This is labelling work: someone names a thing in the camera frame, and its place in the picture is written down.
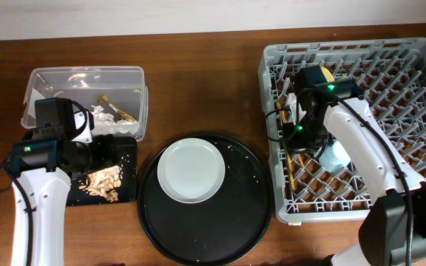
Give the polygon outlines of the white tissue small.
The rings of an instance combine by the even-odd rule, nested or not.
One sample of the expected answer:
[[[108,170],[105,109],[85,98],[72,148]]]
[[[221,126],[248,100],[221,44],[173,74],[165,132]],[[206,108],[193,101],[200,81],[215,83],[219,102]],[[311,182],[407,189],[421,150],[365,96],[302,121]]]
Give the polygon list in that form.
[[[129,120],[105,121],[95,125],[99,134],[134,134],[139,128],[139,122]]]

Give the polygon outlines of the peanut shells and rice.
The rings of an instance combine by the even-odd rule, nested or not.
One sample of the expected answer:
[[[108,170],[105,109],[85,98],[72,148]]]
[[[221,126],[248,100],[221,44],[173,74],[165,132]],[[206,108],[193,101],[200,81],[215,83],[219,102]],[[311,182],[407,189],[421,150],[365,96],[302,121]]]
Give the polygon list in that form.
[[[121,187],[121,183],[121,167],[110,166],[88,174],[78,188],[90,196],[103,197],[109,203],[114,203],[119,201],[116,189]]]

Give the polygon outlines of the blue cup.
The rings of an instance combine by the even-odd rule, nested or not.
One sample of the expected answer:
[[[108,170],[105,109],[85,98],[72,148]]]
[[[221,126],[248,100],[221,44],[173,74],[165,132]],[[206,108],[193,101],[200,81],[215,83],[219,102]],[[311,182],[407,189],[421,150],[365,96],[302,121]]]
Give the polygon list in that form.
[[[351,159],[348,153],[338,140],[326,146],[324,152],[319,157],[319,164],[332,174],[338,172],[341,168],[347,167],[350,162]]]

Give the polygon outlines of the white tissue large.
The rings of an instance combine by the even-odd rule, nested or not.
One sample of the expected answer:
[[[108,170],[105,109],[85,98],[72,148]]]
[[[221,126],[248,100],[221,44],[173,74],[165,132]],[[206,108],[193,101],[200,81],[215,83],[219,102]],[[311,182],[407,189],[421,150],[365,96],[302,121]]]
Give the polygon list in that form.
[[[92,106],[92,116],[95,125],[115,124],[114,115],[104,112],[102,106]]]

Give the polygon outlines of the wooden chopstick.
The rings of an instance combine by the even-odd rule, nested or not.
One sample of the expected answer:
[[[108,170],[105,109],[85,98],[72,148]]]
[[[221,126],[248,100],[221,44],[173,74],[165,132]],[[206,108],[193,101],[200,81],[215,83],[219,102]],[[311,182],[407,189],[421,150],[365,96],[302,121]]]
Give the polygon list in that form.
[[[298,162],[299,162],[301,169],[305,169],[305,164],[303,163],[301,154],[297,154],[297,159],[298,159]],[[293,192],[295,190],[294,175],[293,175],[294,167],[292,165],[291,155],[288,152],[286,152],[286,162],[287,162],[287,166],[288,166],[289,181],[290,181],[291,189],[292,189],[292,192]]]
[[[289,105],[281,105],[279,101],[276,102],[277,111],[283,125],[288,123],[288,118],[286,117],[286,112],[290,111]]]

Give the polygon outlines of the gold foil wrapper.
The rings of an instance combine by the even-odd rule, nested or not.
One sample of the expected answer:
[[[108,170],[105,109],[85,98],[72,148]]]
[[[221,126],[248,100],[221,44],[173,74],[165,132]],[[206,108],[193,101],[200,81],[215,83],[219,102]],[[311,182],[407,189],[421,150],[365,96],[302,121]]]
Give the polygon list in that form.
[[[119,109],[117,106],[115,106],[108,98],[107,94],[100,95],[98,97],[98,103],[102,104],[105,103],[107,106],[109,106],[114,112],[119,114],[124,120],[129,120],[132,122],[137,122],[137,120],[131,116],[130,114],[126,113],[125,111]]]

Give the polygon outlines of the yellow bowl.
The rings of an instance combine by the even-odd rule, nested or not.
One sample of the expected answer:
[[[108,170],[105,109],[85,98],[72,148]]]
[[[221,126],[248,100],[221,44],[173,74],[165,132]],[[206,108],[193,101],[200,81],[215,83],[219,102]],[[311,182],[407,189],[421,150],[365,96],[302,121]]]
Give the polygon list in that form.
[[[321,66],[320,70],[322,72],[324,83],[332,83],[332,82],[335,81],[333,75],[331,74],[331,72],[327,68]]]

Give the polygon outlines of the grey plate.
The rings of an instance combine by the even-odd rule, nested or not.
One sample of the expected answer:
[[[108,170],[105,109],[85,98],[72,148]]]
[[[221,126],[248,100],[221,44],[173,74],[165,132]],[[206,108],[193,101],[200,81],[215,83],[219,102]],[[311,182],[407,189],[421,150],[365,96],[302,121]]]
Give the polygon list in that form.
[[[212,198],[225,180],[226,164],[219,148],[187,137],[170,144],[158,161],[158,182],[176,202],[197,204]]]

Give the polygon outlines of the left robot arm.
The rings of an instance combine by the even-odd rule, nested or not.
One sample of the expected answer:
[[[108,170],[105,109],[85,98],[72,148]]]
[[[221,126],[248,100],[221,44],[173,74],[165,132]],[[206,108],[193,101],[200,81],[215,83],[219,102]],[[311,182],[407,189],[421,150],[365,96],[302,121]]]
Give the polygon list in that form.
[[[16,219],[11,265],[62,265],[64,215],[71,175],[117,163],[112,135],[91,143],[62,137],[33,138],[14,145],[4,168],[13,182]]]

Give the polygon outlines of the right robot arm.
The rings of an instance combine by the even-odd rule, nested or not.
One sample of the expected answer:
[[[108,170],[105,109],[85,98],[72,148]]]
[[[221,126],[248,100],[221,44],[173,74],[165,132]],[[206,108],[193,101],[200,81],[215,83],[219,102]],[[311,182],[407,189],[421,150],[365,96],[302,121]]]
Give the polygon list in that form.
[[[361,175],[372,208],[358,241],[328,256],[325,265],[411,265],[426,259],[426,178],[395,149],[354,82],[332,82],[297,91],[296,110],[306,112],[289,139],[334,136]]]

